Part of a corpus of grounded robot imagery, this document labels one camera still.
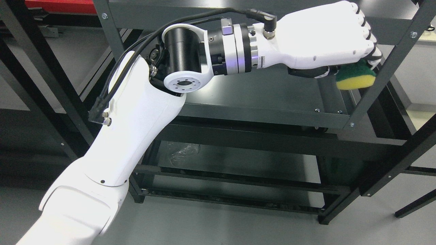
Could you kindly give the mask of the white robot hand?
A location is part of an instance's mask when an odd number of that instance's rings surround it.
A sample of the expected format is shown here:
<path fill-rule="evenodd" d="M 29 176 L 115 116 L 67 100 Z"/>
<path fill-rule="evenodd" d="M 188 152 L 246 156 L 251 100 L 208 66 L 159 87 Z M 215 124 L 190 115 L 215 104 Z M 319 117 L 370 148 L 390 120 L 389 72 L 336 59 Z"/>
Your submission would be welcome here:
<path fill-rule="evenodd" d="M 253 25 L 258 48 L 257 68 L 284 64 L 310 70 L 364 60 L 374 69 L 382 52 L 361 8 L 349 1 L 316 6 L 283 16 L 275 36 L 263 35 L 263 23 Z"/>

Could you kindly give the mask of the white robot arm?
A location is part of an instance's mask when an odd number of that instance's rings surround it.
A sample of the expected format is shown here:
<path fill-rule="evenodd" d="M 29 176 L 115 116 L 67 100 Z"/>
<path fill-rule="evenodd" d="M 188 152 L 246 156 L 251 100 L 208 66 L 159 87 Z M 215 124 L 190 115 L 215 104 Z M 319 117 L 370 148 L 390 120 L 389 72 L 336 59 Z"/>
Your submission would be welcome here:
<path fill-rule="evenodd" d="M 255 19 L 267 35 L 274 34 L 275 15 L 224 8 L 171 21 L 123 53 L 89 114 L 101 130 L 85 155 L 50 186 L 39 205 L 42 215 L 19 245 L 90 245 L 107 231 L 126 198 L 137 163 L 186 100 L 181 89 L 151 83 L 151 64 L 142 51 L 156 37 L 178 28 L 203 42 L 206 30 L 187 22 L 229 12 Z"/>

